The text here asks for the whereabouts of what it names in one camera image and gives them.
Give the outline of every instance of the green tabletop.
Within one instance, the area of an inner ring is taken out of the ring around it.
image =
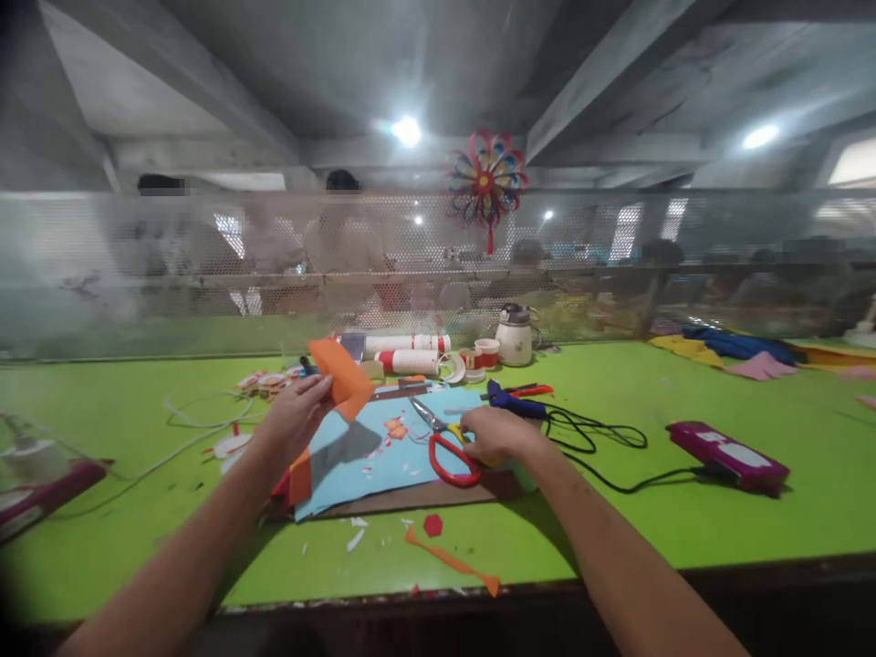
[[[280,358],[55,364],[0,370],[3,409],[51,427],[90,454],[116,459],[126,475],[156,463],[203,431],[172,426],[162,402],[177,404],[229,390]],[[538,381],[552,401],[603,422],[632,424],[651,447],[608,440],[589,462],[631,485],[694,459],[670,443],[664,426],[702,420],[791,468],[780,500],[715,485],[658,485],[636,495],[597,488],[677,568],[860,553],[876,548],[869,500],[876,495],[876,412],[855,399],[876,382],[846,382],[801,371],[759,383],[692,363],[654,347],[620,342],[565,347],[529,367],[495,373],[503,385]],[[186,411],[196,422],[237,414],[241,402],[213,397]],[[257,401],[256,408],[262,402]],[[219,481],[203,441],[130,491],[108,477],[47,521],[0,549],[16,576],[24,622],[63,622],[96,610],[206,498]],[[224,598],[225,606],[345,598],[421,589],[474,587],[424,550],[406,545],[400,518],[420,537],[428,509],[369,516],[356,529],[336,518],[283,526]],[[433,543],[499,576],[503,583],[571,579],[568,543],[540,494],[508,504],[442,508]],[[304,545],[307,553],[302,554]]]

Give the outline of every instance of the colorful paper pinwheel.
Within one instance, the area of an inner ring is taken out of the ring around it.
[[[511,138],[502,133],[491,137],[479,130],[468,143],[468,154],[451,151],[455,158],[450,172],[452,215],[464,225],[474,221],[490,231],[486,252],[493,254],[493,227],[502,214],[520,206],[520,192],[529,179],[523,169],[523,153],[511,150]]]

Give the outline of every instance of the blue glue gun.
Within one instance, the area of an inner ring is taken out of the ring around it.
[[[502,386],[498,381],[490,379],[486,384],[486,394],[490,398],[490,406],[495,408],[503,408],[506,411],[511,411],[514,415],[520,417],[533,418],[534,420],[546,420],[548,418],[548,407],[537,401],[528,401],[512,397],[509,393],[502,390]]]

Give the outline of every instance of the metal mesh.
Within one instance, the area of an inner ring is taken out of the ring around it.
[[[447,210],[438,194],[3,195],[0,352],[295,353],[331,330],[464,345],[508,301],[557,343],[689,321],[808,335],[874,291],[871,192],[529,193],[491,255]]]

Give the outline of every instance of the light blue felt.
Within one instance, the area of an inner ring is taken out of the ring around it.
[[[474,408],[483,404],[479,392],[463,389],[431,392],[417,399],[447,423],[459,422],[459,415],[447,415],[445,409]],[[384,423],[396,417],[402,417],[408,436],[386,446],[384,441],[388,430]],[[296,505],[296,520],[365,495],[437,479],[438,475],[429,463],[428,444],[426,441],[424,444],[415,443],[411,440],[412,435],[428,437],[431,434],[429,426],[411,405],[411,398],[372,401],[351,425],[333,412],[319,426],[310,444],[313,495]],[[459,444],[452,433],[445,432],[444,437]],[[382,454],[364,458],[365,454],[376,452],[379,447]],[[436,453],[438,462],[447,472],[454,475],[468,473],[465,464],[440,445]],[[365,467],[371,468],[370,478],[362,472]]]

